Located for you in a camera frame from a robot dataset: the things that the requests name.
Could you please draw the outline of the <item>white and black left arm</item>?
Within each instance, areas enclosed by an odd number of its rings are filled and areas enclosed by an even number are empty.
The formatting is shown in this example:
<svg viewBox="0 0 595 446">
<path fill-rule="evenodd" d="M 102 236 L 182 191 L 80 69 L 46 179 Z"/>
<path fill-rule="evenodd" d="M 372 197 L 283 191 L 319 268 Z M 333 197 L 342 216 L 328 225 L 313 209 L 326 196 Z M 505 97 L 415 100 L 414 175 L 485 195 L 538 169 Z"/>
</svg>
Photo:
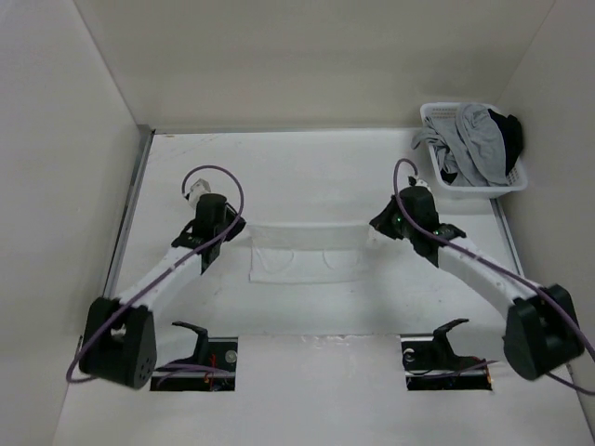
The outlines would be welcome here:
<svg viewBox="0 0 595 446">
<path fill-rule="evenodd" d="M 180 292 L 218 259 L 222 244 L 245 227 L 245 220 L 220 194 L 202 195 L 194 211 L 194 218 L 145 277 L 120 295 L 93 301 L 81 347 L 67 371 L 70 383 L 101 379 L 140 389 L 156 371 L 166 376 L 220 374 L 208 359 L 205 328 L 184 321 L 157 324 Z M 76 371 L 82 377 L 75 377 Z"/>
</svg>

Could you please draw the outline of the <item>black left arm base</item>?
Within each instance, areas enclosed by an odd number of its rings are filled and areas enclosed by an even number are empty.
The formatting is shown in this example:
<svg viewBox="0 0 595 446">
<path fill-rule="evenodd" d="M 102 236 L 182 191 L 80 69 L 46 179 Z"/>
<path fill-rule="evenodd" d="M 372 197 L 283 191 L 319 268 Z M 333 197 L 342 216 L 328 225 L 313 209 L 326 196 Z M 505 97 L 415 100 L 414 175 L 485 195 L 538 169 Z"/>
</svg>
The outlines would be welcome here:
<svg viewBox="0 0 595 446">
<path fill-rule="evenodd" d="M 155 392 L 232 392 L 236 387 L 239 340 L 213 337 L 206 328 L 176 321 L 157 337 Z"/>
</svg>

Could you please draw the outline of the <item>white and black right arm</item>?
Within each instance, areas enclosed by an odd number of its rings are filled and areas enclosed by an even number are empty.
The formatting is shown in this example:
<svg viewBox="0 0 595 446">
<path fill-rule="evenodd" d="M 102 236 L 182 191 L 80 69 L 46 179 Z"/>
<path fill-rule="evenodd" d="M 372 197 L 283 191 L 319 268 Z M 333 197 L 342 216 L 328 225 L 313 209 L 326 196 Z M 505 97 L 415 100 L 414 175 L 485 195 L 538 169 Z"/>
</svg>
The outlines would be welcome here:
<svg viewBox="0 0 595 446">
<path fill-rule="evenodd" d="M 428 189 L 413 186 L 393 195 L 370 226 L 390 239 L 409 241 L 416 254 L 501 314 L 504 357 L 520 377 L 535 381 L 585 352 L 567 290 L 531 282 L 484 255 L 466 232 L 440 221 Z"/>
</svg>

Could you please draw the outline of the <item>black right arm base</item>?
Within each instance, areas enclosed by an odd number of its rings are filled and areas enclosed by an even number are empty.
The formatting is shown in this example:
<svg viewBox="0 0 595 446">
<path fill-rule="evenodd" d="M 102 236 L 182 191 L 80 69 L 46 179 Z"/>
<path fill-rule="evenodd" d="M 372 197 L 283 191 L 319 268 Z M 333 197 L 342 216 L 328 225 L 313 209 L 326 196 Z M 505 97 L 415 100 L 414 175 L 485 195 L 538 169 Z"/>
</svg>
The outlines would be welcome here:
<svg viewBox="0 0 595 446">
<path fill-rule="evenodd" d="M 409 391 L 491 391 L 491 361 L 457 355 L 448 334 L 468 319 L 455 319 L 430 334 L 401 336 L 405 385 Z"/>
</svg>

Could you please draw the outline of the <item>white tank top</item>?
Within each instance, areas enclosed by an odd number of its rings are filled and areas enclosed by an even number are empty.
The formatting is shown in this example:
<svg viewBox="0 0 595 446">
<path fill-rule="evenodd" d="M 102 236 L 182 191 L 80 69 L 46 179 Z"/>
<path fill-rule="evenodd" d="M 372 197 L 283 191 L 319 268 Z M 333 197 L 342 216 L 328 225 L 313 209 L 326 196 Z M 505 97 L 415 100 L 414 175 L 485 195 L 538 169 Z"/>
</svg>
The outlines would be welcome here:
<svg viewBox="0 0 595 446">
<path fill-rule="evenodd" d="M 347 223 L 251 223 L 251 282 L 340 283 L 367 270 L 369 227 Z"/>
</svg>

